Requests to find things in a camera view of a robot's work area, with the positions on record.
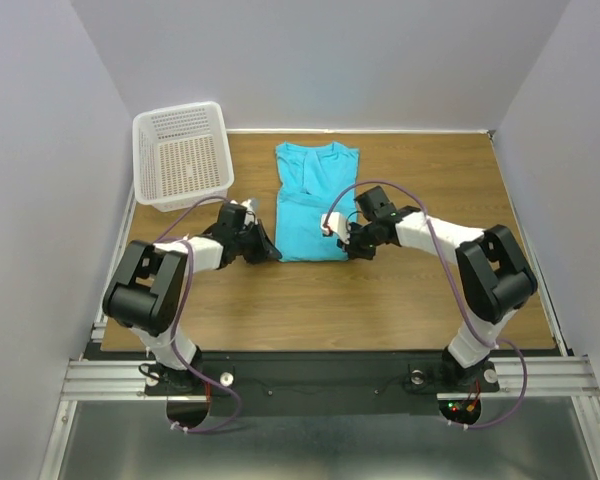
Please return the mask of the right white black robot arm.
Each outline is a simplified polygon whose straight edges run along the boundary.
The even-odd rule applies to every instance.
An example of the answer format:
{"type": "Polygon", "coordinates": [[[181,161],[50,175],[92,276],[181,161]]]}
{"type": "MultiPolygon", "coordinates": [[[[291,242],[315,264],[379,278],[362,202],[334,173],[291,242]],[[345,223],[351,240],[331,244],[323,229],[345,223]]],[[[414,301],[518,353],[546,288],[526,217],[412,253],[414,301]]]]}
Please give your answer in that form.
{"type": "Polygon", "coordinates": [[[398,208],[384,191],[387,182],[366,185],[354,200],[365,221],[329,208],[320,220],[323,235],[336,237],[350,259],[371,260],[381,245],[437,256],[462,318],[442,351],[441,376],[448,385],[475,379],[501,343],[504,326],[538,289],[516,237],[501,224],[480,229],[435,218],[421,200],[398,208]]]}

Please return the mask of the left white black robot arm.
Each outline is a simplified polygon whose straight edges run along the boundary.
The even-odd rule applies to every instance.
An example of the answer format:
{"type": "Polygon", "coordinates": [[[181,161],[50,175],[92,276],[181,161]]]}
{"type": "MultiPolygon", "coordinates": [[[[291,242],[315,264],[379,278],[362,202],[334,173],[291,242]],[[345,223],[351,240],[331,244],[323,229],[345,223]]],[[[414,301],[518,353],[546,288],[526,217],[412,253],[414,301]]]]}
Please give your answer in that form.
{"type": "Polygon", "coordinates": [[[171,394],[196,392],[203,383],[190,369],[202,352],[177,325],[186,302],[182,288],[193,275],[220,270],[241,257],[255,265],[277,261],[281,253],[256,215],[257,201],[225,202],[217,220],[201,234],[148,243],[133,240],[109,281],[103,313],[131,330],[154,355],[156,363],[140,367],[149,388],[171,394]]]}

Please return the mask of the turquoise t shirt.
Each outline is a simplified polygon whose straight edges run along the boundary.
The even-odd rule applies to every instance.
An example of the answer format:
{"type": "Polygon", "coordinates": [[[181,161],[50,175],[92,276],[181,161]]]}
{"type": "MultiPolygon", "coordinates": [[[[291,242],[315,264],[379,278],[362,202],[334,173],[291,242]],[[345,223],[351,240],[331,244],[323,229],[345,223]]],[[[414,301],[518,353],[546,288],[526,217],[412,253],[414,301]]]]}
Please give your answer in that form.
{"type": "Polygon", "coordinates": [[[340,197],[336,211],[356,212],[354,192],[359,150],[339,142],[318,147],[289,142],[275,149],[281,182],[276,201],[275,247],[290,262],[345,261],[347,254],[321,231],[322,215],[340,197]]]}

